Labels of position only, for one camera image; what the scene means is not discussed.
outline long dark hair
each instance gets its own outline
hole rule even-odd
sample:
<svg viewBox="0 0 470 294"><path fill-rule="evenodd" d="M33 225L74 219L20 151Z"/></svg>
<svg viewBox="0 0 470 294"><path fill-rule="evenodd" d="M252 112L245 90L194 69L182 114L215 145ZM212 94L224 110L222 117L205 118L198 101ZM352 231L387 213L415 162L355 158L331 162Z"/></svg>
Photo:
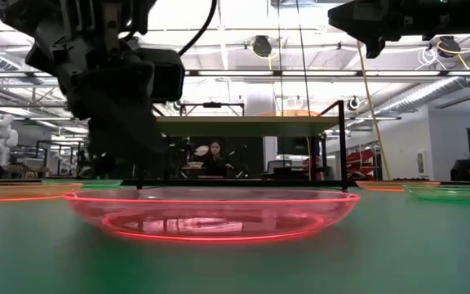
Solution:
<svg viewBox="0 0 470 294"><path fill-rule="evenodd" d="M214 158L213 153L211 152L211 146L215 143L219 146L219 158L222 158L222 156L221 156L222 146L220 145L220 143L217 140L213 140L212 142L210 142L210 144L208 145L208 147L210 147L210 148L208 149L208 152L206 153L206 155L204 155L205 157L212 158L212 159Z"/></svg>

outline woman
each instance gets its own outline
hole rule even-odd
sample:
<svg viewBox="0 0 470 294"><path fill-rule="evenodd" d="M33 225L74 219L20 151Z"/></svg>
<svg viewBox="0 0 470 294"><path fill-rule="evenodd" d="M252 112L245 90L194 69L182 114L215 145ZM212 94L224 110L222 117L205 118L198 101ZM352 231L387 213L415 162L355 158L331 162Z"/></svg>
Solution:
<svg viewBox="0 0 470 294"><path fill-rule="evenodd" d="M224 158L220 156L220 144L213 141L210 144L208 153L202 157L203 167L206 169L207 176L228 176L228 169L233 169Z"/></svg>

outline green plastic plate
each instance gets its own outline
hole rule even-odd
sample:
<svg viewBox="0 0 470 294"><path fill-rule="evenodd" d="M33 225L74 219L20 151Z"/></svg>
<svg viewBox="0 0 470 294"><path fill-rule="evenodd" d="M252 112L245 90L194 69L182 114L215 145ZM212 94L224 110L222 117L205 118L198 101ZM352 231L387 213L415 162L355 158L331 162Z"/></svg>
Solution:
<svg viewBox="0 0 470 294"><path fill-rule="evenodd" d="M422 200L470 204L470 185L405 185L404 190Z"/></svg>
<svg viewBox="0 0 470 294"><path fill-rule="evenodd" d="M59 184L59 183L81 183L83 190L89 189L118 189L122 184L122 180L77 180L77 179L50 179L41 180L43 184Z"/></svg>

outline yellow cable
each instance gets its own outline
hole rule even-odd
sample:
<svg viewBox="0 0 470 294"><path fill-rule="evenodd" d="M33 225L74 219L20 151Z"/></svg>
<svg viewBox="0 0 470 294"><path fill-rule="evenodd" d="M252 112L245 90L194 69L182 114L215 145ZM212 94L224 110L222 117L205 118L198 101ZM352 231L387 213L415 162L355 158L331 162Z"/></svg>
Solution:
<svg viewBox="0 0 470 294"><path fill-rule="evenodd" d="M308 176L309 176L309 181L311 181L311 141L309 140L309 138L306 137L306 141L308 142L308 156L309 156L309 160L308 160Z"/></svg>
<svg viewBox="0 0 470 294"><path fill-rule="evenodd" d="M382 154L382 160L384 161L384 164L385 164L385 172L388 175L388 180L391 180L391 173L389 172L388 159L385 157L384 146L382 145L382 136L380 135L379 124L378 124L378 121L376 120L375 107L373 106L373 103L371 102L371 95L369 93L369 86L367 84L366 66L364 65L364 56L362 55L360 41L357 41L357 45L358 45L358 55L360 56L360 65L362 67L362 76L364 77L364 84L366 85L367 104L369 105L371 115L373 116L373 124L375 125L376 134L379 137L380 153Z"/></svg>
<svg viewBox="0 0 470 294"><path fill-rule="evenodd" d="M462 55L461 55L461 54L458 54L457 57L460 58L460 61L462 61L463 66L465 66L465 69L466 69L466 70L470 70L470 68L467 66L467 63L466 63L465 60L463 59Z"/></svg>
<svg viewBox="0 0 470 294"><path fill-rule="evenodd" d="M449 50L446 50L446 49L443 49L442 47L440 47L440 44L442 44L443 42L440 41L438 42L437 44L437 47L438 49L442 50L443 52L445 53L449 53L449 54L465 54L465 53L469 53L470 52L470 49L466 50L466 51L449 51Z"/></svg>
<svg viewBox="0 0 470 294"><path fill-rule="evenodd" d="M465 62L465 59L462 57L461 54L457 54L457 57L462 61L463 66L465 67L466 70L470 70L469 66L467 65L467 62Z"/></svg>

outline bowl rim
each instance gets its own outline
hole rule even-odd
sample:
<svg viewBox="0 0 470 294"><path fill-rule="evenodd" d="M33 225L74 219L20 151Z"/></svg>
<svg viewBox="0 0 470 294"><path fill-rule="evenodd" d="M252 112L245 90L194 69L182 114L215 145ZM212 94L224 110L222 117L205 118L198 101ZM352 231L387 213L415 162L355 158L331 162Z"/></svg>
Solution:
<svg viewBox="0 0 470 294"><path fill-rule="evenodd" d="M337 192L337 191L323 191L312 189L280 189L280 191L290 192L323 192L328 194L345 194L347 198L335 199L285 199L285 200L186 200L186 199L111 199L111 198L88 198L78 197L77 194L85 193L103 193L103 192L121 192L129 191L132 189L111 189L111 190L81 190L78 192L69 192L61 196L67 201L84 201L84 202L101 202L101 203L202 203L202 204L225 204L225 203L355 203L360 200L360 196L355 193Z"/></svg>
<svg viewBox="0 0 470 294"><path fill-rule="evenodd" d="M429 187L429 185L403 185L402 187L410 189L410 188L432 188L432 189L442 189L442 190L448 190L448 189L470 189L470 185L432 185Z"/></svg>

